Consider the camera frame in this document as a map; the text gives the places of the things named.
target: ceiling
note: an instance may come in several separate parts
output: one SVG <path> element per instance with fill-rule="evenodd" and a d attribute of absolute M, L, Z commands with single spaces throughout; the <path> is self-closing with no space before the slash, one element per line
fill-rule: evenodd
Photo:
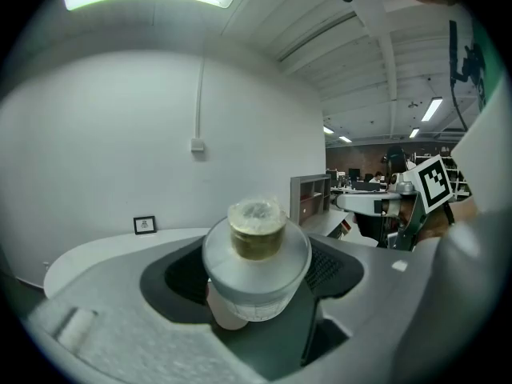
<path fill-rule="evenodd" d="M 427 6 L 412 0 L 234 0 L 227 9 L 187 0 L 111 0 L 69 12 L 48 0 L 27 27 L 10 59 L 19 67 L 60 42 L 117 26 L 198 24 L 243 42 L 278 63 L 284 74 L 316 89 L 324 123 L 334 131 L 326 146 L 417 139 L 462 125 L 449 80 L 449 25 L 458 23 L 459 53 L 470 45 L 470 16 L 460 6 Z M 478 116 L 476 90 L 455 87 L 467 125 Z M 421 122 L 432 97 L 444 101 Z"/>

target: white wall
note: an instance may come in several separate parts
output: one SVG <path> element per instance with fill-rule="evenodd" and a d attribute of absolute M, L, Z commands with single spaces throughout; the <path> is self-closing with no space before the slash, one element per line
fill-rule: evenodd
<path fill-rule="evenodd" d="M 133 232 L 136 216 L 154 214 L 159 229 L 212 226 L 258 194 L 288 210 L 290 177 L 324 171 L 318 99 L 272 62 L 210 38 L 206 153 L 195 158 L 194 44 L 174 39 L 164 51 L 160 36 L 157 50 L 119 51 L 112 39 L 125 35 L 91 38 L 36 58 L 37 75 L 0 103 L 0 244 L 16 276 L 41 285 L 42 262 Z M 90 55 L 104 41 L 109 52 Z M 88 56 L 61 64 L 80 51 Z"/>

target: cable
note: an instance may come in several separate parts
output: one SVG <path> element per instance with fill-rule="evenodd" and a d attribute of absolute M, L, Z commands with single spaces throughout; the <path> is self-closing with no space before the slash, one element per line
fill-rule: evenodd
<path fill-rule="evenodd" d="M 455 110 L 457 111 L 457 115 L 458 115 L 458 117 L 460 118 L 460 120 L 462 122 L 462 126 L 464 127 L 464 131 L 467 132 L 467 125 L 464 122 L 464 120 L 462 119 L 462 114 L 461 114 L 461 111 L 458 108 L 457 99 L 455 98 L 454 84 L 450 84 L 450 85 L 451 85 L 451 97 L 454 100 Z"/>

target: wall outlet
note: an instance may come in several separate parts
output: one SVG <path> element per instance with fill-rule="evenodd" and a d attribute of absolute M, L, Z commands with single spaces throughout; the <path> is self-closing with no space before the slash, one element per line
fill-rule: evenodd
<path fill-rule="evenodd" d="M 192 152 L 204 152 L 205 151 L 205 143 L 200 138 L 192 138 L 190 140 L 190 150 Z"/>

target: picture frame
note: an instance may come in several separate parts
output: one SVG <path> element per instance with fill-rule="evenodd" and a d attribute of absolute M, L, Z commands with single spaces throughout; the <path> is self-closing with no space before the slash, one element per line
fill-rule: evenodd
<path fill-rule="evenodd" d="M 154 234 L 157 232 L 154 216 L 141 216 L 134 218 L 135 234 Z"/>

